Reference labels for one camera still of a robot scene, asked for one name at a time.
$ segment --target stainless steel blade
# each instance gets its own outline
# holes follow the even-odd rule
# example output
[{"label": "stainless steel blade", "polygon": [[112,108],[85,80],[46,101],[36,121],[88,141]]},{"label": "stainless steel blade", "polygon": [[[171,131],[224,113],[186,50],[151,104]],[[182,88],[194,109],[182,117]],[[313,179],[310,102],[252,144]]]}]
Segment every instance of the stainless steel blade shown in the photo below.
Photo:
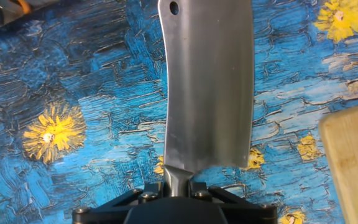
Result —
[{"label": "stainless steel blade", "polygon": [[254,99],[252,9],[250,0],[159,0],[158,13],[168,67],[165,178],[176,196],[185,194],[178,179],[199,170],[247,166]]}]

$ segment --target wooden cutting board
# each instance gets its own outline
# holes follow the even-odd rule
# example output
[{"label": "wooden cutting board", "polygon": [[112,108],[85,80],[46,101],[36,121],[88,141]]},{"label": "wooden cutting board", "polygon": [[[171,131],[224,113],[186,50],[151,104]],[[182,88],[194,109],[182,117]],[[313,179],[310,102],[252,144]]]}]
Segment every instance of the wooden cutting board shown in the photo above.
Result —
[{"label": "wooden cutting board", "polygon": [[319,130],[346,223],[358,224],[358,106],[326,116]]}]

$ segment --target orange object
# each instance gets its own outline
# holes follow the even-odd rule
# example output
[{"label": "orange object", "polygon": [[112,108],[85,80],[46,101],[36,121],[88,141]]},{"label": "orange object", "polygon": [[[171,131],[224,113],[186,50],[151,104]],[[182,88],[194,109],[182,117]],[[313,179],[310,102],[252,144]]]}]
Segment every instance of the orange object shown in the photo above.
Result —
[{"label": "orange object", "polygon": [[27,3],[25,0],[17,0],[17,1],[22,6],[24,14],[28,14],[31,12],[31,7],[29,3]]}]

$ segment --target yellow flower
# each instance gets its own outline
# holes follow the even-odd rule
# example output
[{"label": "yellow flower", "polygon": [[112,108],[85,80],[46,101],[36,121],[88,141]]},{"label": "yellow flower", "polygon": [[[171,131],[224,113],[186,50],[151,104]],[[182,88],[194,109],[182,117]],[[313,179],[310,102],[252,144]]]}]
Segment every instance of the yellow flower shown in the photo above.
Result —
[{"label": "yellow flower", "polygon": [[306,215],[302,211],[288,213],[278,221],[281,224],[303,224]]},{"label": "yellow flower", "polygon": [[358,0],[328,0],[314,24],[335,43],[358,33]]},{"label": "yellow flower", "polygon": [[249,169],[259,169],[261,168],[261,165],[265,163],[264,155],[260,153],[260,151],[253,147],[249,151],[249,157],[248,157],[248,167],[246,170]]},{"label": "yellow flower", "polygon": [[80,107],[52,103],[23,134],[29,157],[51,163],[83,146],[85,121]]},{"label": "yellow flower", "polygon": [[313,136],[306,136],[301,138],[300,144],[297,146],[299,153],[301,154],[303,162],[316,159],[321,155],[317,148],[316,140]]},{"label": "yellow flower", "polygon": [[164,173],[164,157],[159,156],[158,159],[159,159],[160,162],[157,163],[157,166],[154,169],[154,172],[156,174],[163,174]]}]

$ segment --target yellow painted star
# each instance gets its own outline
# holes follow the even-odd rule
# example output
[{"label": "yellow painted star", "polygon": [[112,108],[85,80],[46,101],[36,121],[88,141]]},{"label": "yellow painted star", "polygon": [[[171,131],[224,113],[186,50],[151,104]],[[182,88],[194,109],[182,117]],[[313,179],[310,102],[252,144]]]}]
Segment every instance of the yellow painted star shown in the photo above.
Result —
[{"label": "yellow painted star", "polygon": [[83,146],[85,121],[78,106],[52,103],[23,134],[23,146],[29,157],[45,164]]},{"label": "yellow painted star", "polygon": [[358,0],[329,0],[314,25],[335,43],[358,33]]}]

